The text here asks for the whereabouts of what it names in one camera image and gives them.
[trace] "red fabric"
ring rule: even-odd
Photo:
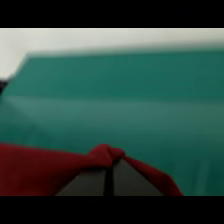
[[[123,158],[167,196],[181,196],[165,173],[125,156],[124,151],[99,145],[87,155],[0,144],[1,196],[52,196],[82,169],[110,167]]]

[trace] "teal panel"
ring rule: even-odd
[[[223,50],[30,57],[2,95],[0,141],[107,143],[185,195],[224,195],[223,74]]]

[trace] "white background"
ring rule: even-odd
[[[223,28],[0,29],[0,79],[13,75],[27,53],[223,43]]]

